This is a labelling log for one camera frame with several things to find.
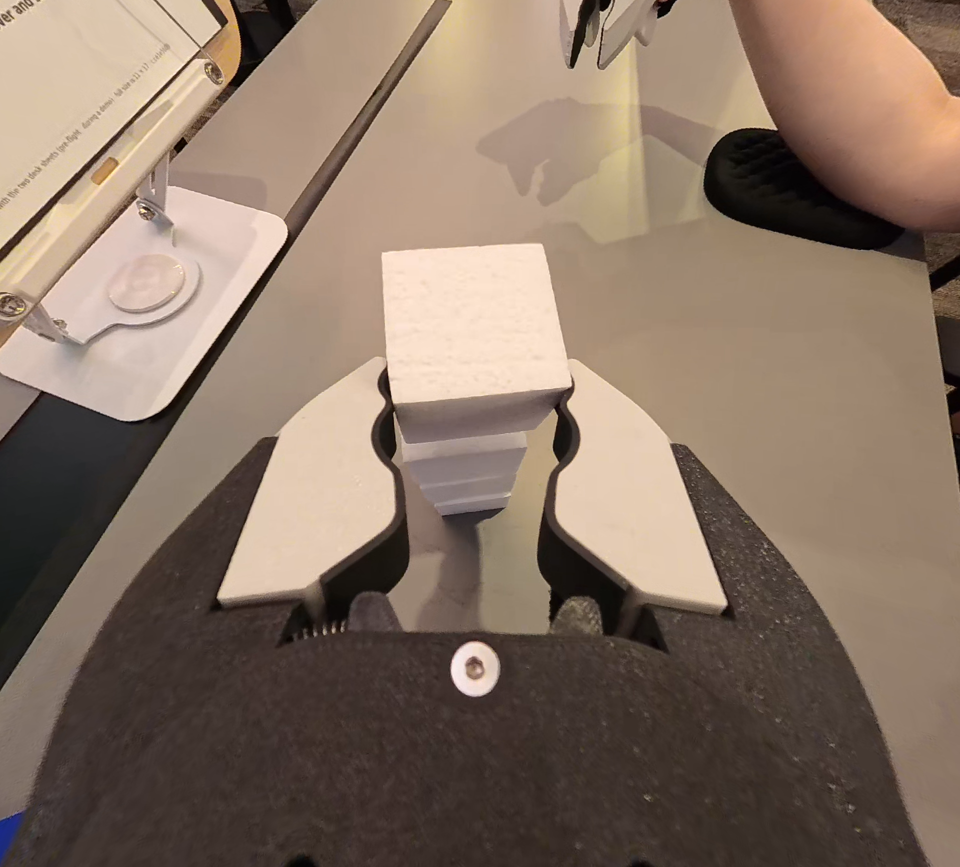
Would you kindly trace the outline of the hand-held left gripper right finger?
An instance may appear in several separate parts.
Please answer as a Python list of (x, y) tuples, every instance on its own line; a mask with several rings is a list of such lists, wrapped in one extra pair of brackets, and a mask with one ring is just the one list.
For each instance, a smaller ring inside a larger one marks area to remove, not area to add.
[(652, 608), (724, 616), (729, 600), (665, 430), (583, 362), (568, 366), (536, 544), (550, 628), (559, 632), (576, 598), (607, 636), (635, 636)]

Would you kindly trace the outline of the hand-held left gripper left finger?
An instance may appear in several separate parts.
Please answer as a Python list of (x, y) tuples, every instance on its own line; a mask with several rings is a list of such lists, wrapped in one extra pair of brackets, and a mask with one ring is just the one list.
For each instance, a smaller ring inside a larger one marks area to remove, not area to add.
[(410, 545), (387, 362), (326, 388), (275, 437), (217, 593), (224, 608), (303, 605), (344, 619), (354, 598), (388, 594)]

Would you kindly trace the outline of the white document stand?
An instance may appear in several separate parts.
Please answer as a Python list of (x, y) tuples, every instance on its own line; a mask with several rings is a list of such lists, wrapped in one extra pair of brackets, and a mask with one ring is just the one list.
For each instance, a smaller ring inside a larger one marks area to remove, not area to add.
[(2, 434), (40, 393), (121, 422), (161, 413), (286, 242), (281, 217), (171, 184), (223, 82), (202, 47), (2, 249)]

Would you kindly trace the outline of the printed instruction sheet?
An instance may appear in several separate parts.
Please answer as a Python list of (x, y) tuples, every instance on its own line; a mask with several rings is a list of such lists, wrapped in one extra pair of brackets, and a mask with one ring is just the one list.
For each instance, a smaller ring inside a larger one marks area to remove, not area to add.
[(215, 0), (1, 0), (2, 250), (226, 24)]

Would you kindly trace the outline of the person's right forearm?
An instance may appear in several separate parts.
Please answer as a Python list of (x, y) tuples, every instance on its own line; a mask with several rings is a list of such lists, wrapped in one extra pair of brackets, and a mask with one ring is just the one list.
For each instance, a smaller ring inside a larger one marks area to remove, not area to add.
[(959, 101), (870, 0), (728, 0), (766, 109), (831, 193), (958, 233)]

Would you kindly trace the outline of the black mesh wrist rest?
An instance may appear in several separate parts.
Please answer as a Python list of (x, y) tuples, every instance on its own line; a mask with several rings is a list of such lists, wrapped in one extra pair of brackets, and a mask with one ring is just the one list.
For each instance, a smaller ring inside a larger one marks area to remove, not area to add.
[(703, 168), (705, 199), (719, 213), (767, 232), (849, 250), (882, 250), (905, 230), (837, 198), (775, 129), (722, 136)]

